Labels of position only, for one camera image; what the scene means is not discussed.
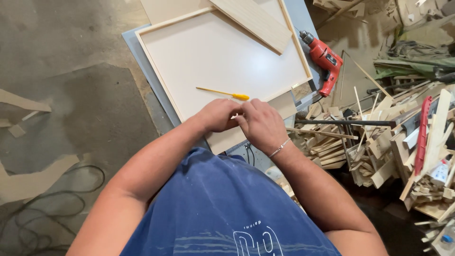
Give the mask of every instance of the wooden frame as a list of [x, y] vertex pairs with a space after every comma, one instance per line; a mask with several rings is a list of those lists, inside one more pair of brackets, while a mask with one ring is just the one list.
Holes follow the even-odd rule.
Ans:
[[[301, 84], [303, 84], [303, 83], [307, 82], [308, 80], [312, 79], [313, 76], [312, 76], [311, 71], [309, 69], [309, 65], [308, 65], [308, 62], [307, 62], [307, 60], [305, 58], [305, 55], [303, 53], [302, 47], [301, 47], [301, 45], [299, 43], [297, 34], [296, 34], [296, 32], [294, 30], [294, 27], [292, 25], [292, 22], [291, 22], [291, 20], [289, 18], [289, 14], [288, 14], [288, 11], [286, 10], [284, 2], [283, 2], [283, 0], [276, 0], [276, 1], [278, 2], [279, 6], [280, 6], [282, 15], [284, 17], [284, 20], [286, 22], [286, 25], [287, 25], [288, 29], [292, 32], [291, 39], [293, 41], [293, 45], [294, 45], [294, 47], [297, 50], [298, 57], [299, 57], [299, 59], [300, 59], [300, 61], [302, 63], [303, 69], [304, 69], [304, 71], [306, 73], [306, 76], [307, 76], [307, 79], [305, 81], [301, 82]], [[153, 70], [155, 71], [155, 73], [156, 73], [156, 75], [158, 77], [158, 80], [162, 84], [164, 91], [166, 92], [167, 96], [169, 97], [169, 100], [170, 100], [172, 106], [174, 107], [174, 109], [175, 109], [175, 111], [176, 111], [176, 113], [179, 116], [181, 121], [185, 121], [185, 120], [184, 120], [182, 114], [180, 113], [180, 111], [179, 111], [174, 99], [172, 98], [172, 95], [170, 94], [170, 92], [169, 92], [169, 90], [168, 90], [168, 88], [166, 86], [166, 83], [164, 82], [164, 80], [163, 80], [163, 78], [162, 78], [162, 76], [161, 76], [161, 74], [160, 74], [155, 62], [152, 59], [152, 56], [148, 52], [147, 47], [146, 47], [144, 41], [142, 40], [142, 35], [145, 35], [147, 33], [150, 33], [150, 32], [153, 32], [153, 31], [156, 31], [156, 30], [159, 30], [159, 29], [171, 26], [171, 25], [174, 25], [176, 23], [179, 23], [179, 22], [182, 22], [182, 21], [185, 21], [185, 20], [189, 20], [191, 18], [200, 16], [200, 15], [204, 15], [204, 14], [212, 12], [214, 10], [217, 10], [214, 6], [203, 8], [203, 9], [197, 10], [195, 12], [189, 13], [187, 15], [183, 15], [183, 16], [177, 17], [175, 19], [167, 20], [165, 22], [162, 22], [162, 23], [159, 23], [159, 24], [156, 24], [156, 25], [152, 25], [152, 26], [150, 26], [148, 28], [144, 28], [142, 30], [136, 31], [136, 36], [137, 36], [137, 38], [139, 40], [139, 43], [141, 44], [142, 48], [144, 49], [144, 52], [145, 52], [150, 64], [152, 65]], [[285, 92], [290, 91], [292, 86], [293, 86], [292, 84], [287, 85], [287, 87], [285, 89], [282, 89], [278, 93], [270, 96], [269, 98], [265, 99], [265, 101], [270, 101], [270, 100], [272, 100], [272, 99], [284, 94]]]

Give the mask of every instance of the gray workbench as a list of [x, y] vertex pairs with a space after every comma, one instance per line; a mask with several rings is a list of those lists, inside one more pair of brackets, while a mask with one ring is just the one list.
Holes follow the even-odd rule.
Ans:
[[[286, 7], [288, 9], [289, 16], [291, 17], [291, 21], [293, 25], [300, 30], [306, 30], [313, 34], [315, 37], [318, 37], [318, 34], [316, 33], [316, 30], [314, 28], [313, 22], [311, 21], [310, 15], [308, 13], [308, 9], [305, 5], [305, 2], [302, 0], [284, 0], [284, 3], [286, 4]], [[155, 93], [159, 103], [163, 107], [164, 111], [168, 115], [169, 119], [171, 120], [172, 124], [174, 126], [179, 125], [180, 119], [177, 116], [177, 113], [175, 112], [174, 108], [172, 107], [171, 102], [169, 101], [169, 98], [167, 97], [166, 93], [164, 92], [163, 87], [161, 86], [161, 83], [159, 82], [150, 62], [148, 61], [142, 46], [139, 44], [139, 41], [136, 37], [135, 31], [151, 26], [151, 24], [143, 25], [138, 28], [135, 28], [130, 31], [126, 31], [122, 33], [123, 38], [125, 39], [126, 44], [130, 48], [131, 52], [133, 53], [134, 58], [136, 59], [137, 63], [139, 64], [139, 67], [142, 69], [142, 72], [144, 73], [147, 81], [149, 82], [150, 86], [152, 87], [153, 92]], [[309, 55], [309, 47], [305, 45], [301, 40], [300, 44], [303, 46], [303, 51], [305, 53], [305, 56], [307, 58], [308, 64], [310, 66], [311, 73], [313, 75], [313, 80], [309, 81], [310, 87], [312, 89], [312, 93], [305, 96], [303, 99], [300, 101], [296, 102], [296, 107], [297, 110], [302, 110], [308, 105], [310, 105], [313, 101], [313, 97], [316, 95], [316, 91], [322, 87], [323, 81], [320, 79], [320, 73], [321, 70], [320, 68], [313, 63], [311, 60], [311, 57]], [[231, 149], [227, 150], [226, 153], [228, 154], [239, 154], [243, 155], [245, 159], [247, 159], [247, 151], [244, 147], [248, 142], [242, 142]], [[254, 158], [255, 158], [255, 163], [256, 167], [260, 169], [261, 171], [265, 171], [268, 169], [270, 166], [272, 166], [271, 161], [268, 159], [267, 156], [265, 156], [261, 151], [255, 149], [253, 146], [251, 146], [251, 149], [254, 151]], [[251, 151], [249, 156], [251, 159], [251, 162], [253, 161], [252, 157], [253, 155], [251, 154]]]

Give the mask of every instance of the forearm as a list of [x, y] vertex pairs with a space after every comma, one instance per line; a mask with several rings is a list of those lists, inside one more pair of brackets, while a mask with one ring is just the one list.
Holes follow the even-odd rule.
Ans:
[[204, 127], [195, 117], [188, 119], [137, 152], [110, 180], [105, 190], [121, 189], [147, 202], [171, 177], [204, 133]]
[[286, 144], [272, 161], [283, 172], [298, 201], [322, 231], [355, 230], [377, 234], [343, 187], [295, 145]]

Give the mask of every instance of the red plastic tool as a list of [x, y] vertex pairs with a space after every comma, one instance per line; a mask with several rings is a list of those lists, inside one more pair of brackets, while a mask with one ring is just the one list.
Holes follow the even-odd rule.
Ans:
[[431, 100], [433, 98], [428, 96], [425, 98], [422, 104], [422, 111], [420, 113], [420, 128], [419, 136], [417, 138], [417, 155], [415, 156], [414, 162], [414, 174], [415, 176], [420, 174], [424, 165], [425, 159], [425, 146], [426, 146], [426, 130], [428, 125], [428, 111], [430, 110]]

